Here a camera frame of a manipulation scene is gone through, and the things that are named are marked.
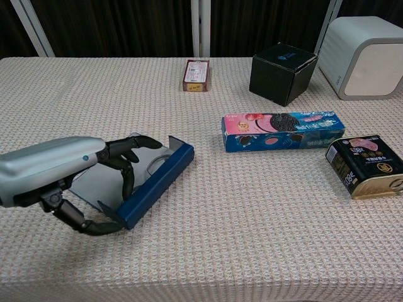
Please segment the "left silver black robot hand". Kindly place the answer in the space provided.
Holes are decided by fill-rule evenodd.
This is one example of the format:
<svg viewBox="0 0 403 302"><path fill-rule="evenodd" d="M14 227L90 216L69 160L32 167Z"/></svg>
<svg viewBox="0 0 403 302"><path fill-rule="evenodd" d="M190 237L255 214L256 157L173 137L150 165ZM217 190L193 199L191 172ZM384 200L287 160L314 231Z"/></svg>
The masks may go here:
<svg viewBox="0 0 403 302"><path fill-rule="evenodd" d="M121 172L122 197L127 199L135 182L132 165L139 162L135 148L156 150L162 143L136 135L106 142L96 137L65 137L42 142L1 155L1 206L26 208L40 204L73 230L90 236L119 232L117 222L96 223L62 193L72 186L76 175L102 164Z"/></svg>

